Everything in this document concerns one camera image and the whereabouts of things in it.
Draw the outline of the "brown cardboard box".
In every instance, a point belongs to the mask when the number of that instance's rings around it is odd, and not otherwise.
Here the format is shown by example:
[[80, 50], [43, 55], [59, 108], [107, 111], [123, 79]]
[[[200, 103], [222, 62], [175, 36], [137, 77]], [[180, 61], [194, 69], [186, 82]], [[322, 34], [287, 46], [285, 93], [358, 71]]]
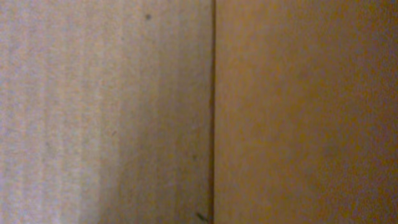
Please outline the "brown cardboard box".
[[396, 1], [2, 1], [2, 223], [396, 223]]

